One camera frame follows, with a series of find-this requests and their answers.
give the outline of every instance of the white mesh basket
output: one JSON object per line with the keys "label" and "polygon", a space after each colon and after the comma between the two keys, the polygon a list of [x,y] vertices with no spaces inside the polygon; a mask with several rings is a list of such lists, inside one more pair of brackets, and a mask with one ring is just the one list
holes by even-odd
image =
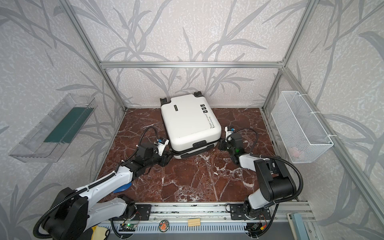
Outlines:
{"label": "white mesh basket", "polygon": [[315,161],[333,146],[315,113],[298,91],[282,91],[272,118],[293,163]]}

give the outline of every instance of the white suitcase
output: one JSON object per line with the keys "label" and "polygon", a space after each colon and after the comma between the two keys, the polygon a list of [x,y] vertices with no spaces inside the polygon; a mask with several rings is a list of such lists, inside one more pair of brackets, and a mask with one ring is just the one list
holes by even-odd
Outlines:
{"label": "white suitcase", "polygon": [[187,158],[217,145],[221,126],[201,92],[160,99],[161,115],[174,157]]}

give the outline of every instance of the round badge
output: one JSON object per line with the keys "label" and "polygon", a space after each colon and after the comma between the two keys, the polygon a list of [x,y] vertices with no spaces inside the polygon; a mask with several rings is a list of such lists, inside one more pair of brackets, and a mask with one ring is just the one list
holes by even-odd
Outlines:
{"label": "round badge", "polygon": [[167,220],[162,220],[159,224],[160,232],[166,232],[169,229],[169,222]]}

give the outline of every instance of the brown marble table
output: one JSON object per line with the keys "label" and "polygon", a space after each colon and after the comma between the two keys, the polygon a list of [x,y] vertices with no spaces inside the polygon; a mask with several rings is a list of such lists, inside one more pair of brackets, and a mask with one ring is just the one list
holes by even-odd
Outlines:
{"label": "brown marble table", "polygon": [[[259,140],[254,153],[273,155],[274,150],[258,108],[212,109],[224,134],[225,126],[254,128]],[[159,136],[165,137],[160,109],[129,109],[119,132],[101,168],[99,178],[115,169],[121,159],[129,157],[136,149],[140,135],[148,126],[155,126]],[[246,151],[255,134],[243,132]],[[143,141],[155,141],[152,130]],[[126,194],[136,202],[235,202],[255,192],[259,185],[253,171],[235,165],[227,152],[214,148],[187,159],[171,159],[164,168],[154,166],[149,174],[132,182],[132,186],[118,194],[109,194],[108,201],[119,194]]]}

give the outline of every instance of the wallpaper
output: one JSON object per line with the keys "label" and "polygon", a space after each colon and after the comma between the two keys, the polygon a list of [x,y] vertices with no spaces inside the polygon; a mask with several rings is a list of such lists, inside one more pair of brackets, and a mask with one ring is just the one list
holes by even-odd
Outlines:
{"label": "wallpaper", "polygon": [[[0,239],[28,240],[56,194],[93,180],[123,116],[56,1],[0,1]],[[68,93],[98,107],[57,163],[8,156]]]}
{"label": "wallpaper", "polygon": [[[382,0],[320,1],[288,63],[382,196],[383,7]],[[292,89],[282,80],[266,108],[270,122],[284,90]],[[313,163],[296,166],[306,183],[300,197],[310,202],[326,239],[384,239],[384,230],[331,149]]]}
{"label": "wallpaper", "polygon": [[[284,159],[289,159],[288,152],[280,138],[271,116],[281,91],[292,91],[284,75],[265,108],[268,122],[276,145]],[[313,214],[324,239],[384,239],[384,229],[361,197],[332,149],[312,163],[295,164],[303,175],[304,188],[299,198],[310,203]],[[296,185],[298,179],[290,171]]]}
{"label": "wallpaper", "polygon": [[382,197],[383,23],[383,0],[320,5],[288,64]]}
{"label": "wallpaper", "polygon": [[[211,81],[204,81],[207,73],[214,76]],[[108,74],[128,107],[160,107],[160,98],[197,91],[211,107],[261,107],[277,69],[114,68]]]}
{"label": "wallpaper", "polygon": [[307,0],[70,0],[103,61],[281,61]]}

